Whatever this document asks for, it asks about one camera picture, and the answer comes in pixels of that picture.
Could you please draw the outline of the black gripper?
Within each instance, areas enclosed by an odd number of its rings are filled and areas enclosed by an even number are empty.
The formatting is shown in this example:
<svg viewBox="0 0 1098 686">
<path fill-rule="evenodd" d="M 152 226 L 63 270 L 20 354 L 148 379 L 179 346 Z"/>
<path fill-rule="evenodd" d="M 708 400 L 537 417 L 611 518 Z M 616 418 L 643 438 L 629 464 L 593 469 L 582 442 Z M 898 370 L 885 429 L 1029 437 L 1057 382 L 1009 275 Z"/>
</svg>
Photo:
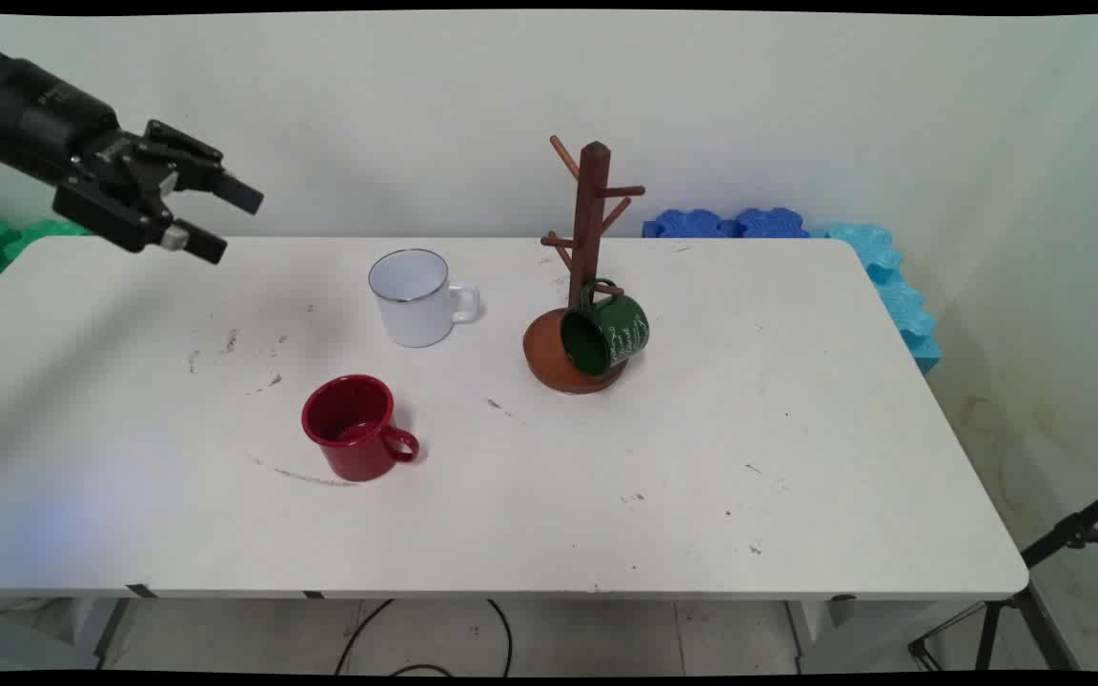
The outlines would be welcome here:
<svg viewBox="0 0 1098 686">
<path fill-rule="evenodd" d="M 0 55 L 0 162 L 55 188 L 53 212 L 141 254 L 149 246 L 219 265 L 228 241 L 173 216 L 172 192 L 208 192 L 256 214 L 262 192 L 240 182 L 213 145 L 157 120 L 119 126 L 99 97 L 25 58 Z M 117 190 L 117 198 L 103 190 Z"/>
</svg>

